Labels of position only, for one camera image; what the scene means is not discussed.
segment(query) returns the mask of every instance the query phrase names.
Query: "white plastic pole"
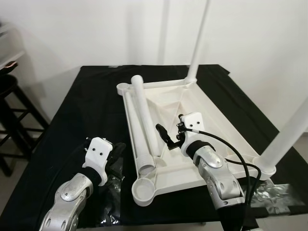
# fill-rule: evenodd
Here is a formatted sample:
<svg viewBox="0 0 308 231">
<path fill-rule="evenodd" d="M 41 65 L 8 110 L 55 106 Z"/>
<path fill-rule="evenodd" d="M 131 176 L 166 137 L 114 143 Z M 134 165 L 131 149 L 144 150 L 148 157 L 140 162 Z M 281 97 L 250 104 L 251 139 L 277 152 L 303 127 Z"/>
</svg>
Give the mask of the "white plastic pole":
<svg viewBox="0 0 308 231">
<path fill-rule="evenodd" d="M 153 156 L 160 156 L 156 131 L 143 89 L 143 79 L 141 76 L 133 76 L 131 78 L 131 83 L 136 93 L 138 111 L 142 120 L 148 144 L 150 146 L 151 154 Z"/>
<path fill-rule="evenodd" d="M 155 163 L 149 152 L 149 148 L 129 92 L 125 93 L 125 99 L 127 103 L 131 133 L 134 140 L 137 169 L 140 174 L 146 175 L 155 169 Z"/>
<path fill-rule="evenodd" d="M 283 158 L 283 156 L 307 128 L 308 98 L 306 98 L 300 108 L 283 127 L 281 132 L 269 144 L 263 154 L 253 160 L 253 163 L 265 173 L 273 172 L 278 162 Z"/>
<path fill-rule="evenodd" d="M 192 62 L 189 66 L 187 77 L 185 78 L 186 84 L 197 81 L 196 76 L 197 76 L 197 71 L 198 71 L 198 67 L 200 63 L 200 58 L 203 53 L 202 47 L 203 47 L 204 40 L 205 40 L 205 21 L 208 15 L 207 12 L 208 12 L 209 5 L 210 5 L 210 0 L 207 0 L 205 4 L 205 10 L 202 16 L 202 21 L 201 21 L 201 25 L 199 29 L 197 42 L 196 42 L 193 55 L 192 55 Z"/>
</svg>

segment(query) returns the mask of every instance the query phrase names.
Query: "white wall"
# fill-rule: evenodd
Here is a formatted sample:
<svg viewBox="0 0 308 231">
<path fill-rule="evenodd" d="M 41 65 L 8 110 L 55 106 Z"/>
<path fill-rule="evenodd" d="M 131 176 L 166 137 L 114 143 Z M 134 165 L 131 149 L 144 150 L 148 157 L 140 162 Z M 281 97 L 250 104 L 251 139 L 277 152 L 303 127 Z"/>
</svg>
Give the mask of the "white wall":
<svg viewBox="0 0 308 231">
<path fill-rule="evenodd" d="M 189 64 L 205 0 L 0 0 L 26 51 L 20 84 L 51 119 L 82 65 Z M 213 0 L 203 64 L 220 64 L 282 128 L 308 96 L 306 0 Z"/>
</svg>

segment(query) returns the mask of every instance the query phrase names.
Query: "white plastic tray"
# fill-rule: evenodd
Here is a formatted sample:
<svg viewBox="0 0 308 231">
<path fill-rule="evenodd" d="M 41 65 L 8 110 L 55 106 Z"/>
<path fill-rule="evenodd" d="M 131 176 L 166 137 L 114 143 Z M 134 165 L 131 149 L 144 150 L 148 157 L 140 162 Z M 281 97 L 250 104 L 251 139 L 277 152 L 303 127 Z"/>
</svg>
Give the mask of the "white plastic tray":
<svg viewBox="0 0 308 231">
<path fill-rule="evenodd" d="M 258 156 L 255 150 L 246 142 L 197 84 L 191 83 L 184 85 L 183 80 L 174 80 L 145 83 L 143 84 L 143 88 L 153 120 L 153 126 L 157 123 L 164 126 L 173 141 L 177 141 L 176 135 L 178 128 L 176 124 L 179 123 L 178 115 L 200 112 L 203 117 L 206 132 L 213 133 L 231 143 L 243 155 L 247 163 L 250 163 L 254 157 Z M 135 144 L 138 140 L 133 139 L 131 130 L 132 123 L 136 123 L 136 121 L 131 120 L 129 116 L 125 93 L 130 92 L 134 103 L 133 107 L 135 107 L 135 110 L 138 110 L 136 95 L 133 86 L 127 83 L 119 84 L 117 91 L 118 94 L 123 96 L 138 175 L 132 185 L 134 201 L 140 206 L 147 206 L 157 195 L 205 185 L 205 181 L 199 175 L 198 169 L 192 160 L 189 157 L 184 157 L 179 148 L 169 151 L 158 133 L 156 135 L 161 156 L 154 157 L 156 170 L 147 175 L 141 175 L 138 172 L 135 150 Z M 202 140 L 211 143 L 220 155 L 224 157 L 228 156 L 229 159 L 238 161 L 232 150 L 224 144 L 211 137 L 200 136 Z M 242 166 L 230 164 L 229 169 L 236 178 L 245 177 Z M 252 168 L 249 169 L 249 172 L 251 176 L 257 175 L 257 172 Z"/>
</svg>

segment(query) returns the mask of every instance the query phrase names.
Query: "black tablecloth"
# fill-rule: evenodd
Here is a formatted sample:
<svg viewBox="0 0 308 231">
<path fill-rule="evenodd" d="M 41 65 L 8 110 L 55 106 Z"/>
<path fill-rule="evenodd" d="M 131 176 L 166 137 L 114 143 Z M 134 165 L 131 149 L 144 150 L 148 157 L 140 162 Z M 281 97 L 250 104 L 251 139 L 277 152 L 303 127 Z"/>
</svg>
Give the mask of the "black tablecloth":
<svg viewBox="0 0 308 231">
<path fill-rule="evenodd" d="M 186 66 L 84 66 L 51 122 L 18 182 L 0 218 L 0 230 L 35 230 L 61 183 L 69 180 L 82 164 L 84 153 L 78 147 L 85 137 L 106 137 L 113 143 L 124 142 L 121 186 L 121 223 L 157 224 L 218 220 L 206 187 L 198 187 L 157 196 L 147 207 L 137 206 L 131 185 L 136 179 L 123 99 L 116 85 L 141 75 L 144 82 L 182 79 Z M 198 85 L 238 129 L 250 145 L 261 154 L 278 130 L 249 100 L 219 65 L 202 65 Z M 308 165 L 292 148 L 277 165 L 274 183 L 290 183 L 308 205 Z M 99 226 L 103 194 L 91 197 L 80 226 Z M 290 207 L 291 214 L 307 213 L 307 206 Z M 256 217 L 267 216 L 264 208 L 254 208 Z"/>
</svg>

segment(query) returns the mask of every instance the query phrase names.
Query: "black stool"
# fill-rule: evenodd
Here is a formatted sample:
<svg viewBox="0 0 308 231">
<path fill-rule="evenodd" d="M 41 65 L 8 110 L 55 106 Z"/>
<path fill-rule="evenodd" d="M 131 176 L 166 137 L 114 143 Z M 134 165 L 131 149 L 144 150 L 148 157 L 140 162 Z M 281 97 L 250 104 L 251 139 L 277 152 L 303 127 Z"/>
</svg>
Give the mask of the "black stool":
<svg viewBox="0 0 308 231">
<path fill-rule="evenodd" d="M 9 107 L 8 103 L 5 101 L 5 97 L 11 93 L 15 94 L 26 109 L 14 109 Z M 22 114 L 17 117 L 14 112 L 19 112 Z M 31 113 L 44 129 L 24 128 L 20 121 L 28 113 Z M 0 147 L 11 137 L 16 146 L 23 153 L 23 155 L 0 153 L 0 167 L 6 176 L 10 176 L 12 171 L 5 162 L 4 157 L 30 160 L 33 149 L 41 140 L 45 129 L 48 128 L 48 123 L 46 120 L 41 116 L 31 101 L 18 87 L 17 79 L 11 75 L 0 75 L 0 123 L 5 128 L 5 131 L 0 130 L 0 134 L 7 134 L 5 138 L 0 141 Z M 29 136 L 28 131 L 42 133 L 36 140 L 34 140 Z"/>
</svg>

